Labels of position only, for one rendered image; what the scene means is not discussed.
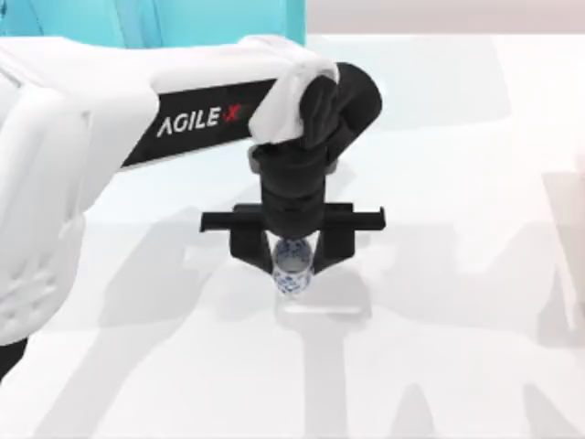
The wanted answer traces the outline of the blue and white cup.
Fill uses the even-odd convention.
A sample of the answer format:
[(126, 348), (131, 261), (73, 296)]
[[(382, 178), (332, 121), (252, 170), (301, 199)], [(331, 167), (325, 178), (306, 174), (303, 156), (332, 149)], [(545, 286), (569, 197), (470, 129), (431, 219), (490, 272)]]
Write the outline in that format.
[(306, 239), (278, 239), (271, 253), (272, 279), (288, 297), (301, 294), (314, 275), (314, 251)]

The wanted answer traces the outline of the light blue rack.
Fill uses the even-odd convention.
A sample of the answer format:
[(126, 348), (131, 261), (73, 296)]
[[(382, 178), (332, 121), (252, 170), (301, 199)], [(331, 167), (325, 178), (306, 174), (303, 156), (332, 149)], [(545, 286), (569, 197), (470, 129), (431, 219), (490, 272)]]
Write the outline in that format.
[(115, 48), (306, 40), (306, 0), (0, 0), (0, 37), (67, 37)]

